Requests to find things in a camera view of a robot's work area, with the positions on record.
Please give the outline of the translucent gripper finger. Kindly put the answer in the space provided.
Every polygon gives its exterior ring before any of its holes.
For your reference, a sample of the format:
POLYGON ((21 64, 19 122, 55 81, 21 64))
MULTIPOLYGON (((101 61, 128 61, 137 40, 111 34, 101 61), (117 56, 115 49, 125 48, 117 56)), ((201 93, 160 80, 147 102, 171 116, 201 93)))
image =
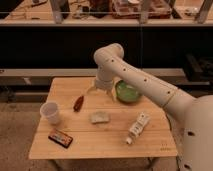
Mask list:
POLYGON ((114 94, 113 94, 112 90, 107 91, 107 95, 111 98, 112 101, 115 101, 114 94))
POLYGON ((92 86, 86 91, 86 94, 90 94, 91 92, 96 91, 96 90, 97 90, 97 88, 95 86, 92 86))

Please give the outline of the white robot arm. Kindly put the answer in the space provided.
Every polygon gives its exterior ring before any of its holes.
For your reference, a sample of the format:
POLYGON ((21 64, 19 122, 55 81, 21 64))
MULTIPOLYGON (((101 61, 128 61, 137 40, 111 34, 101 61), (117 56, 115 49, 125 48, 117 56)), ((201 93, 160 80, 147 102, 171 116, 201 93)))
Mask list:
POLYGON ((213 171, 213 95, 195 98, 182 89, 123 60, 118 43, 97 49, 94 87, 111 91, 115 76, 123 79, 184 127, 181 171, 213 171))

